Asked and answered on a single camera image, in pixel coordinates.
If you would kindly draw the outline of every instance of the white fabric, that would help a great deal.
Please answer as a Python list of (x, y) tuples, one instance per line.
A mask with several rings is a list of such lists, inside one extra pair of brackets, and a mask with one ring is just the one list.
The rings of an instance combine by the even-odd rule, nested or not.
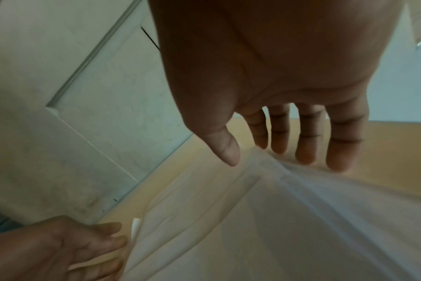
[(259, 149), (209, 155), (150, 203), (121, 280), (421, 280), (421, 201)]

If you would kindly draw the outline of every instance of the human hand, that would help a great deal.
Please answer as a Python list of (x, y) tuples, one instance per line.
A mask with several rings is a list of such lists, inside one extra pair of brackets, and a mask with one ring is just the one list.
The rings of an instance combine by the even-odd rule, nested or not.
[(120, 223), (87, 226), (66, 217), (0, 234), (0, 281), (118, 280), (119, 259), (69, 270), (71, 265), (123, 248), (126, 237), (111, 237)]
[(300, 114), (296, 158), (316, 160), (325, 109), (326, 158), (335, 171), (357, 158), (368, 119), (366, 88), (392, 35), (401, 0), (150, 0), (160, 51), (186, 126), (229, 165), (240, 152), (234, 112), (255, 144), (286, 151), (289, 104)]

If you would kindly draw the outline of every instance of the person's right hand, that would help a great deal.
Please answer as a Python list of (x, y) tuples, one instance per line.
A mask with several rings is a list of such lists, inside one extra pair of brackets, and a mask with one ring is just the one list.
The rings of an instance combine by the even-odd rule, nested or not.
[(229, 165), (241, 114), (257, 146), (284, 153), (289, 104), (300, 113), (297, 160), (315, 161), (325, 109), (327, 165), (351, 167), (368, 119), (366, 88), (393, 33), (401, 0), (150, 0), (169, 86), (184, 123)]
[(0, 234), (0, 281), (118, 280), (120, 259), (69, 267), (123, 248), (127, 238), (111, 237), (120, 223), (84, 225), (67, 217)]

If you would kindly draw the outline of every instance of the plastic bag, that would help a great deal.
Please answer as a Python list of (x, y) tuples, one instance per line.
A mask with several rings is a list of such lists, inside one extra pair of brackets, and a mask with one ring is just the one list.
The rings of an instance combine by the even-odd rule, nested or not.
[(244, 151), (152, 200), (122, 281), (421, 280), (421, 201)]

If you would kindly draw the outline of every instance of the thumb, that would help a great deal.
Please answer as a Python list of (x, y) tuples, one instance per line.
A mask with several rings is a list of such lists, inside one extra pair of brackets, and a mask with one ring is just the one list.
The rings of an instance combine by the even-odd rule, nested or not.
[(237, 140), (235, 140), (226, 126), (211, 133), (196, 133), (196, 135), (202, 139), (223, 162), (232, 167), (238, 164), (240, 160), (240, 147), (238, 146)]

